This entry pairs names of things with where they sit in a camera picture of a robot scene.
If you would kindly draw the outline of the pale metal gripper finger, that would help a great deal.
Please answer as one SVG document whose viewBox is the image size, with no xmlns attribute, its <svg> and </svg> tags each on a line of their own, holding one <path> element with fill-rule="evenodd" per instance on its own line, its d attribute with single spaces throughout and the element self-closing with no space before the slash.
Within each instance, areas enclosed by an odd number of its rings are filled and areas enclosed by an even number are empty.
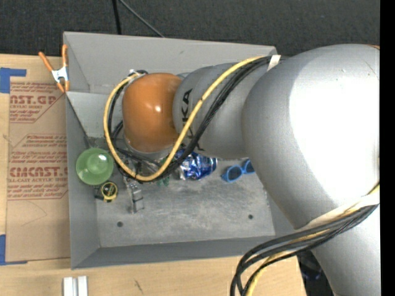
<svg viewBox="0 0 395 296">
<path fill-rule="evenodd" d="M 126 184 L 126 187 L 127 187 L 127 193 L 129 196 L 128 211 L 129 211 L 129 213 L 136 213 L 136 210 L 135 210 L 135 184 L 133 182 L 129 181 Z"/>
<path fill-rule="evenodd" d="M 138 212 L 144 209 L 143 192 L 141 189 L 135 189 L 132 192 L 132 212 Z"/>
</svg>

